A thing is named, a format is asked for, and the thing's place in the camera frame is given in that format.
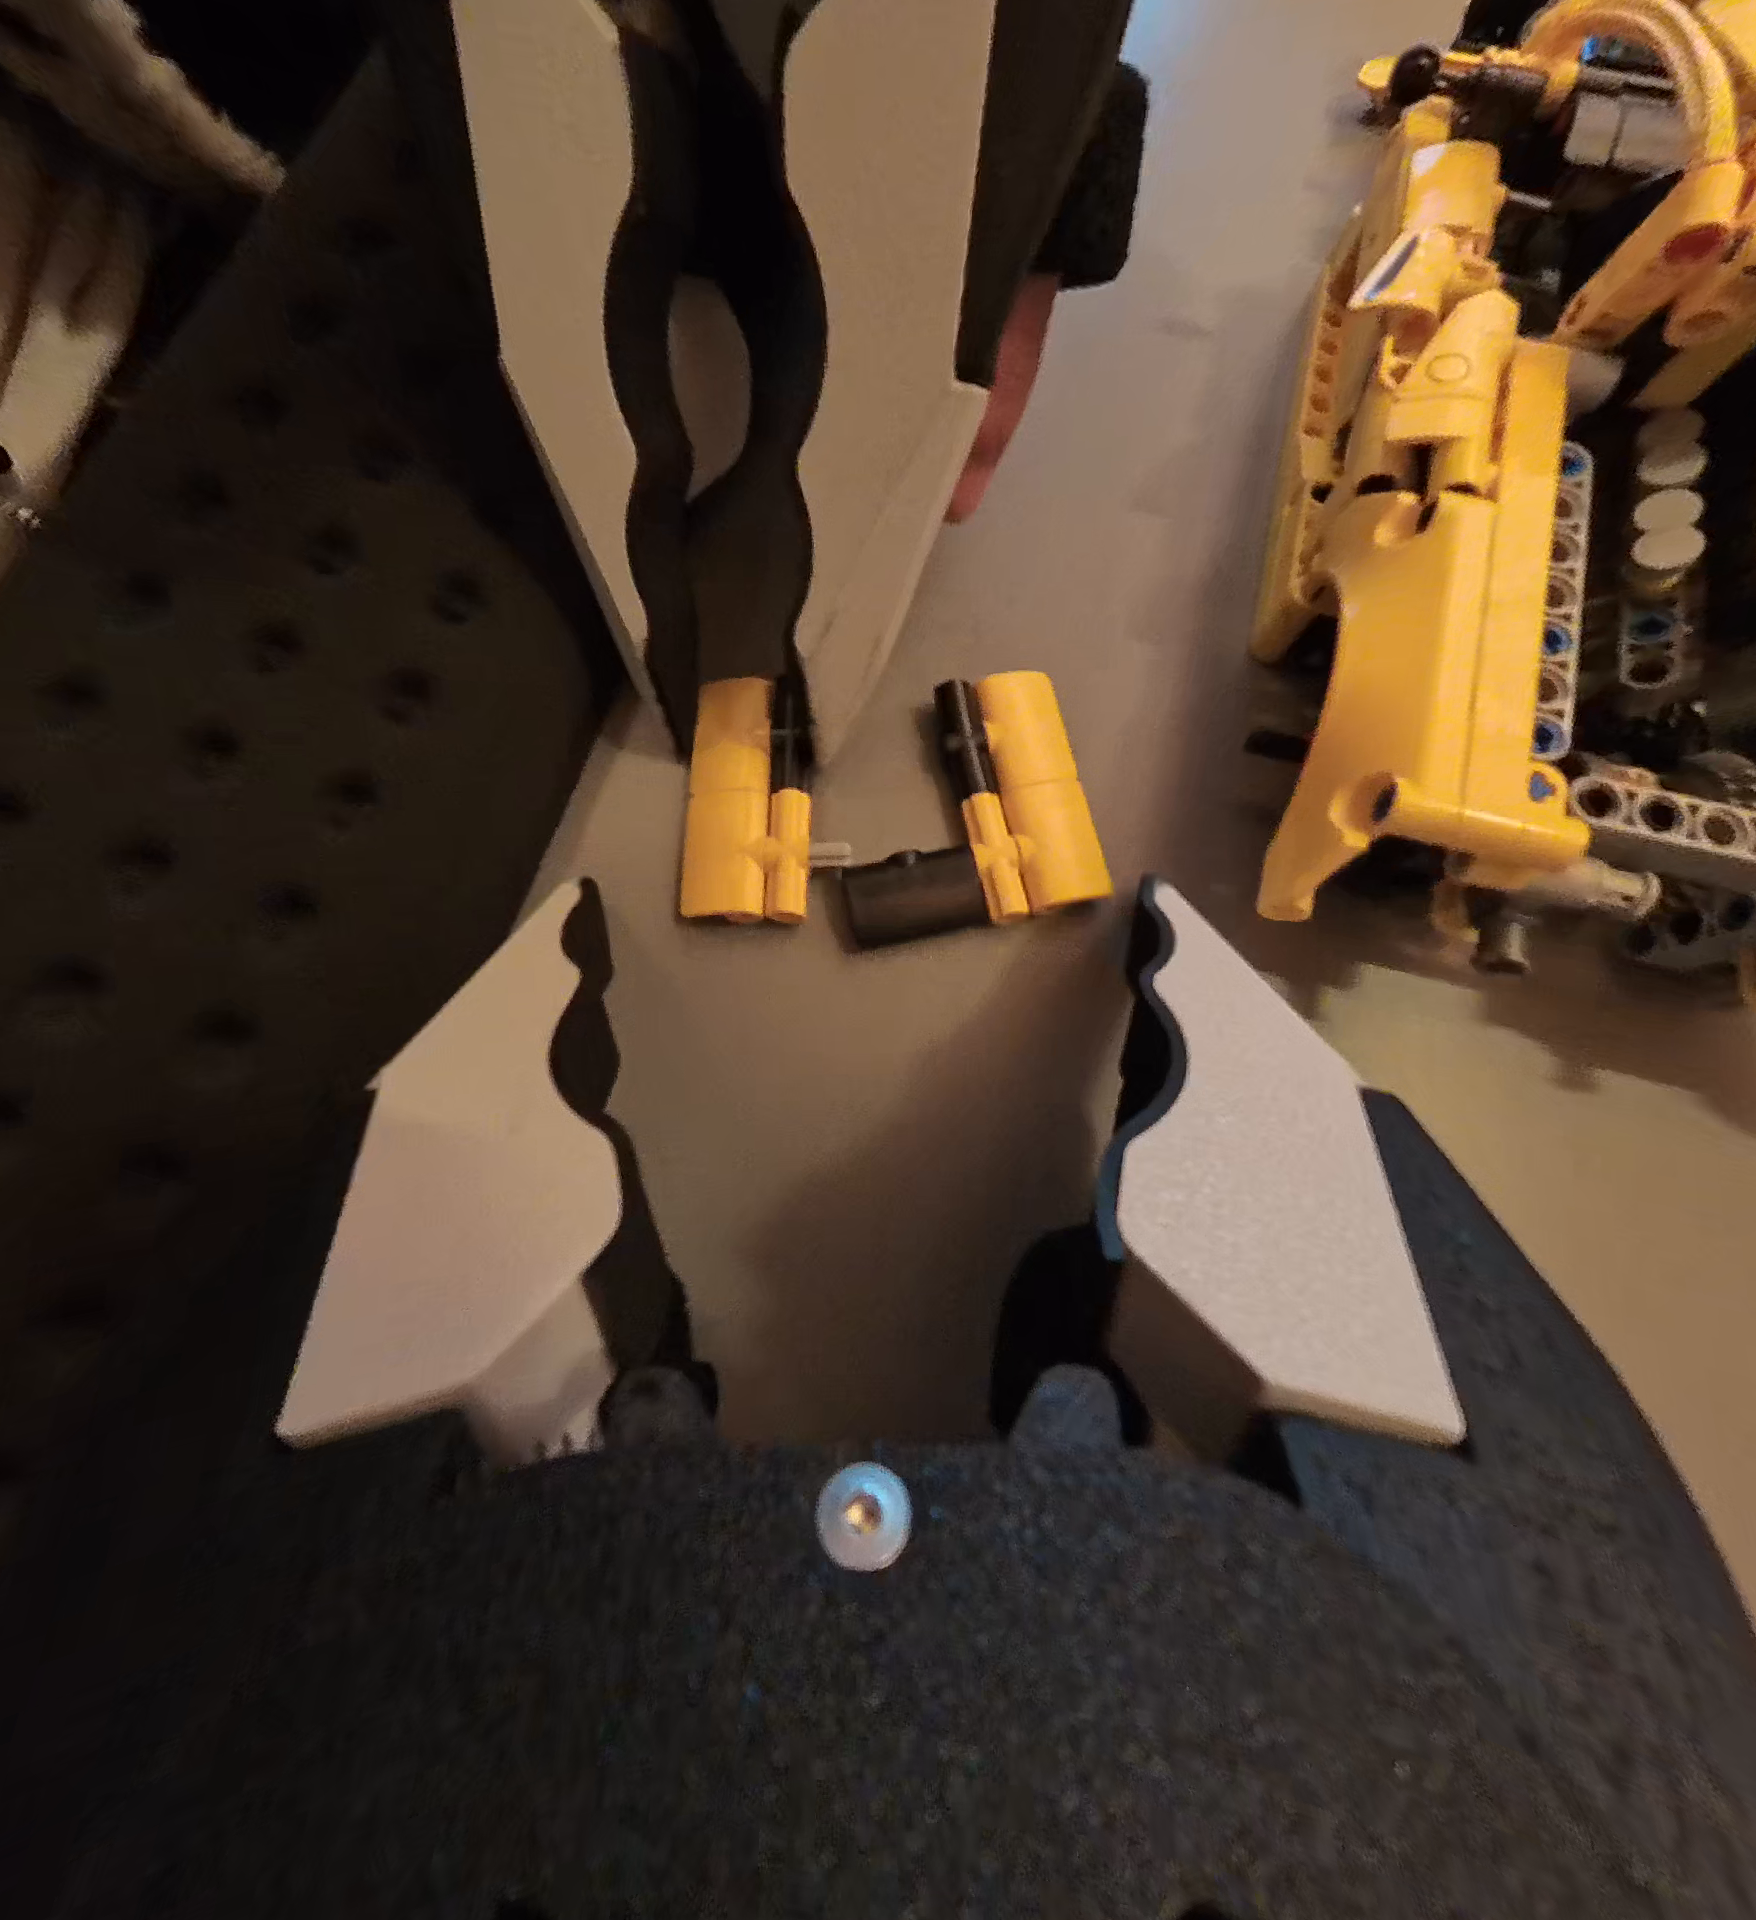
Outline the white shirt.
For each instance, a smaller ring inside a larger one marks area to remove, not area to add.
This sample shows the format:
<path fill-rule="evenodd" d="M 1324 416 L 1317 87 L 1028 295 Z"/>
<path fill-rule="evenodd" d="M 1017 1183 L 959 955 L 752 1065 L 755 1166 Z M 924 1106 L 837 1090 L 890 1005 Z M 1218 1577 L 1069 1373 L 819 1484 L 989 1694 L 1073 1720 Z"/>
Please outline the white shirt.
<path fill-rule="evenodd" d="M 58 180 L 0 137 L 0 579 L 63 489 L 149 255 L 139 192 L 89 163 Z"/>

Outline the person's left hand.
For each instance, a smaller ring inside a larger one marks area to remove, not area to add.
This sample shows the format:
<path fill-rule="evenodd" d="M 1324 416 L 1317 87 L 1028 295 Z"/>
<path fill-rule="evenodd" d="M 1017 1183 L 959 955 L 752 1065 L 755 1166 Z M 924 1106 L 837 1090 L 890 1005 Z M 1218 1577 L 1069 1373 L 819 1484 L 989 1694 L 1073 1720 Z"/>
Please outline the person's left hand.
<path fill-rule="evenodd" d="M 986 408 L 946 504 L 945 524 L 962 524 L 979 510 L 1011 439 L 1026 416 L 1058 295 L 1058 274 L 1032 273 L 1026 274 L 1011 302 L 1000 333 Z"/>

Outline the yellow brick piece black connector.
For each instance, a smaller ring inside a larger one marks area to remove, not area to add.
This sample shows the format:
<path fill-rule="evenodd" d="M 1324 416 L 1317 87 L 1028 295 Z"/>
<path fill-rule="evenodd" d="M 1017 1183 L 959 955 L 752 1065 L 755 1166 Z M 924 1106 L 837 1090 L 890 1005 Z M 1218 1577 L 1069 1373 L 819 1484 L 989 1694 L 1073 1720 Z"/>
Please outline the yellow brick piece black connector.
<path fill-rule="evenodd" d="M 845 870 L 843 918 L 854 949 L 1023 925 L 1112 894 L 1058 690 L 1044 671 L 935 684 L 931 737 L 962 842 Z"/>

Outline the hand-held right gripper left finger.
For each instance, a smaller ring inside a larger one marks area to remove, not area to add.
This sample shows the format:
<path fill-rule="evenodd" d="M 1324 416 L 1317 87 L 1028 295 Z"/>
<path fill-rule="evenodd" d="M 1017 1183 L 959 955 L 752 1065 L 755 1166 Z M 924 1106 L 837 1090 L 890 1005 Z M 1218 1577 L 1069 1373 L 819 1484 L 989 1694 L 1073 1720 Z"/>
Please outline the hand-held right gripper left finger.
<path fill-rule="evenodd" d="M 293 1447 L 456 1415 L 492 1464 L 582 1452 L 624 1379 L 697 1397 L 684 1285 L 611 1115 L 594 881 L 561 882 L 383 1067 L 276 1415 Z"/>

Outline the yellow brick car model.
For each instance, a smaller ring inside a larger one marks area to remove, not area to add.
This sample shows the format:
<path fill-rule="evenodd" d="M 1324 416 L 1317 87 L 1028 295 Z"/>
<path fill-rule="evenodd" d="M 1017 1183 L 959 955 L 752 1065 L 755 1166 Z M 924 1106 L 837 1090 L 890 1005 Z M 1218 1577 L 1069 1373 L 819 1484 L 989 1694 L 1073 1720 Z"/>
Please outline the yellow brick car model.
<path fill-rule="evenodd" d="M 1756 1006 L 1756 2 L 1470 5 L 1305 326 L 1249 656 L 1314 696 L 1254 908 L 1384 865 Z"/>

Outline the grey desk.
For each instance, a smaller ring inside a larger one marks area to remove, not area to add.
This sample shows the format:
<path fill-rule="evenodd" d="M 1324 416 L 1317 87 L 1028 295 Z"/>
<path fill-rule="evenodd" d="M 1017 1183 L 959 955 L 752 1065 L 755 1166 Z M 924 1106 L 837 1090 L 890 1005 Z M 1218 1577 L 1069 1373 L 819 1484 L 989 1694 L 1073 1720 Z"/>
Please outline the grey desk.
<path fill-rule="evenodd" d="M 1275 457 L 1328 244 L 1375 139 L 1354 74 L 1460 5 L 1140 5 L 1131 260 L 1058 302 L 983 504 L 934 548 L 886 673 L 815 781 L 858 860 L 959 836 L 915 734 L 934 684 L 1037 667 L 1118 897 L 1084 918 L 847 950 L 676 921 L 682 772 L 605 722 L 539 889 L 589 875 L 611 943 L 611 1109 L 742 1444 L 986 1429 L 1000 1296 L 1089 1208 L 1131 1016 L 1138 875 L 1166 877 L 1360 1079 L 1396 1096 L 1624 1379 L 1756 1628 L 1756 1009 L 1534 946 L 1486 978 L 1418 914 L 1254 916 L 1282 801 L 1244 756 Z"/>

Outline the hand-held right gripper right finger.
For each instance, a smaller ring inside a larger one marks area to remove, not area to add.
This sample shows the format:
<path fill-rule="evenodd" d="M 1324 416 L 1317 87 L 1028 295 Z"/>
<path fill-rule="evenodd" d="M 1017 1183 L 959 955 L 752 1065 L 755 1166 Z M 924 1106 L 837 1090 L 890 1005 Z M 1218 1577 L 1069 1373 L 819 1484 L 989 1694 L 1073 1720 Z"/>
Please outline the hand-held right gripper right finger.
<path fill-rule="evenodd" d="M 1129 960 L 1096 1230 L 1106 1350 L 1153 1427 L 1213 1458 L 1262 1416 L 1466 1440 L 1346 1058 L 1164 877 L 1140 882 Z"/>

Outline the yellow brick piece grey axle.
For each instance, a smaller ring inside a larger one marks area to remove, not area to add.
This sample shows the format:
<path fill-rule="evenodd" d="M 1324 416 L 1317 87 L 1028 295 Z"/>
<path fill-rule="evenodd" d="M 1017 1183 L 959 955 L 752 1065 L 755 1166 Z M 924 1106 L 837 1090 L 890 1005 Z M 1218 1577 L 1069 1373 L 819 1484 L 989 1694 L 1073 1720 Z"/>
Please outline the yellow brick piece grey axle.
<path fill-rule="evenodd" d="M 789 669 L 697 690 L 676 911 L 692 925 L 796 926 L 819 870 L 815 731 Z"/>

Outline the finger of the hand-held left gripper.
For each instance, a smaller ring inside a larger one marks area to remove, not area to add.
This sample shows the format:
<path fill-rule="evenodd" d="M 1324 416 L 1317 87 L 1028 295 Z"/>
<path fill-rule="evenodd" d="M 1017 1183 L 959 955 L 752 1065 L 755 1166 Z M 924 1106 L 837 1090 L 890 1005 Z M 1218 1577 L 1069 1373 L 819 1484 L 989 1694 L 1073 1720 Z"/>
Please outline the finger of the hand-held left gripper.
<path fill-rule="evenodd" d="M 745 446 L 696 497 L 697 669 L 794 669 L 830 756 L 983 413 L 957 372 L 990 2 L 708 5 L 742 146 L 718 283 Z"/>
<path fill-rule="evenodd" d="M 708 5 L 456 2 L 450 22 L 501 370 L 634 684 L 697 717 L 673 298 L 718 80 Z"/>

